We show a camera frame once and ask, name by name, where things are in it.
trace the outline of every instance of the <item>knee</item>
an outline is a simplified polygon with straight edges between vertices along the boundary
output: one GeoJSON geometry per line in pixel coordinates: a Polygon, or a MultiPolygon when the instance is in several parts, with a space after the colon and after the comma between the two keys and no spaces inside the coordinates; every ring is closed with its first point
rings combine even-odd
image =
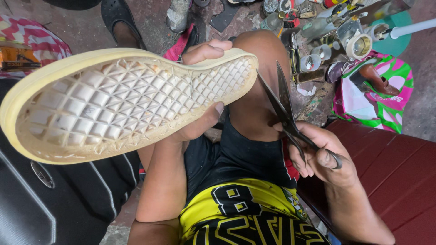
{"type": "Polygon", "coordinates": [[[234,48],[240,48],[250,53],[286,52],[277,36],[269,30],[256,30],[241,33],[233,42],[234,48]]]}

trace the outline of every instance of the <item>teal mat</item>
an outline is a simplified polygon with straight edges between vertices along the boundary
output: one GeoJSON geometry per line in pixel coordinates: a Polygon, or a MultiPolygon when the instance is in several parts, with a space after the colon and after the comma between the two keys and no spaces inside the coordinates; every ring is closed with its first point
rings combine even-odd
{"type": "MultiPolygon", "coordinates": [[[[372,22],[370,26],[380,23],[388,24],[389,28],[403,27],[413,24],[412,19],[410,18],[410,14],[407,11],[388,16],[381,20],[376,20],[372,22]]],[[[392,39],[391,35],[387,35],[385,40],[373,43],[372,49],[382,54],[390,54],[398,57],[406,49],[411,37],[412,34],[407,34],[404,36],[400,36],[397,39],[392,39]]]]}

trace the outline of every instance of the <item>black suitcase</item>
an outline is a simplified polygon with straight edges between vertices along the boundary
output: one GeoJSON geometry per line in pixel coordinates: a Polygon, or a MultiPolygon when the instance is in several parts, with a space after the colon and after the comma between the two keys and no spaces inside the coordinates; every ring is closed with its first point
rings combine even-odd
{"type": "MultiPolygon", "coordinates": [[[[16,83],[0,80],[0,100],[16,83]]],[[[138,179],[136,151],[73,165],[19,154],[0,132],[0,245],[97,245],[138,179]]]]}

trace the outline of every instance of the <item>rubber sole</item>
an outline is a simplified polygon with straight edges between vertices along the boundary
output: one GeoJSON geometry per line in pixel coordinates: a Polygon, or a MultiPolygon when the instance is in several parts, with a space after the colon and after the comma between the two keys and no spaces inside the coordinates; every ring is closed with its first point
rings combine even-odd
{"type": "Polygon", "coordinates": [[[24,156],[51,164],[112,157],[159,141],[213,103],[246,94],[255,55],[181,65],[153,53],[113,48],[74,55],[18,82],[0,108],[0,125],[24,156]]]}

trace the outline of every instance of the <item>fingernail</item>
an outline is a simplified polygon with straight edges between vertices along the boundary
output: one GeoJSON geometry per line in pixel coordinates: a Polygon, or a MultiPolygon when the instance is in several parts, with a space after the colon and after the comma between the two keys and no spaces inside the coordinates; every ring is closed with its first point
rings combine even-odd
{"type": "Polygon", "coordinates": [[[224,103],[223,102],[219,102],[216,106],[215,106],[215,110],[218,111],[219,115],[221,116],[221,113],[224,111],[224,103]]]}

